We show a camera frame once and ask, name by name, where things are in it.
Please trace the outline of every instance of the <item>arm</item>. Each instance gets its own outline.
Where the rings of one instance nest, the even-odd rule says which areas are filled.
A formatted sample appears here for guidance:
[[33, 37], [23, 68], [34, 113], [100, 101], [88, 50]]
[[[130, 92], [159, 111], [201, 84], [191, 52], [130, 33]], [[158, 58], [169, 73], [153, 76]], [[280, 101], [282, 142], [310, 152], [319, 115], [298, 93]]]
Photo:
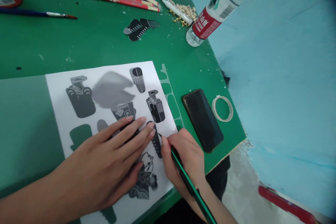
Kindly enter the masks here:
[[141, 117], [109, 141], [133, 117], [120, 119], [87, 139], [48, 176], [0, 199], [0, 223], [68, 223], [116, 203], [136, 183], [133, 164], [154, 136]]
[[167, 177], [171, 180], [178, 192], [187, 201], [195, 213], [206, 221], [198, 204], [185, 187], [178, 169], [173, 162], [171, 145], [178, 151], [185, 171], [196, 189], [199, 189], [202, 198], [211, 210], [216, 222], [237, 224], [230, 212], [216, 197], [205, 179], [204, 154], [202, 149], [186, 129], [181, 129], [178, 133], [171, 135], [169, 138], [162, 136], [161, 152]]

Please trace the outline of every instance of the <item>concrete floor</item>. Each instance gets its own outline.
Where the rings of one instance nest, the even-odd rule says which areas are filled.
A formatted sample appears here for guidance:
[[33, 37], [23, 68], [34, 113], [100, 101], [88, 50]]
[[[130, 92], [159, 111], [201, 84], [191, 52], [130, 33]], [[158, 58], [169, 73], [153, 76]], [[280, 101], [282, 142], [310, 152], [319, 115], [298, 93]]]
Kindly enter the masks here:
[[239, 224], [301, 224], [299, 219], [273, 205], [258, 193], [259, 180], [242, 143], [230, 155], [223, 203]]

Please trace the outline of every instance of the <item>white paint speck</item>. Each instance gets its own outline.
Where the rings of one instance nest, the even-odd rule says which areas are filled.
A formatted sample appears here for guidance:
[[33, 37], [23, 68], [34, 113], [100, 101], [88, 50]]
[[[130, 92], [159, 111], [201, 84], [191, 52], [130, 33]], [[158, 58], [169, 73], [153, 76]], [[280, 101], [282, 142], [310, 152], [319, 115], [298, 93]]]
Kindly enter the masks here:
[[269, 153], [274, 153], [274, 150], [270, 149], [270, 148], [265, 148], [266, 151], [268, 151]]
[[66, 62], [73, 62], [74, 60], [72, 60], [70, 57], [65, 59]]

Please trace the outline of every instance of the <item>water bottle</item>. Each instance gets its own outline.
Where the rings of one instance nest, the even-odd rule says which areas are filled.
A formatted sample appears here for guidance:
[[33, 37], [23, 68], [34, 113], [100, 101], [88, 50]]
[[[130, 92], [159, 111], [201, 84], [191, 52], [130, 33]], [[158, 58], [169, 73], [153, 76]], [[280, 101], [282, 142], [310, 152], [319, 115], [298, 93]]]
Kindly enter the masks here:
[[189, 45], [197, 47], [235, 10], [244, 0], [210, 0], [187, 32]]

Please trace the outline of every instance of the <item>smartphone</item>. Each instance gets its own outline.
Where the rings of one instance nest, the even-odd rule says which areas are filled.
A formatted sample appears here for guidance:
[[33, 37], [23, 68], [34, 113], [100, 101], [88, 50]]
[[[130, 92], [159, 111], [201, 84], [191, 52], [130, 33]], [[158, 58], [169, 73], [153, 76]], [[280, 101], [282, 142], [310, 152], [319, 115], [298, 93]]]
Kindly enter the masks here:
[[197, 89], [182, 96], [182, 102], [203, 150], [211, 153], [224, 140], [224, 136], [203, 90]]

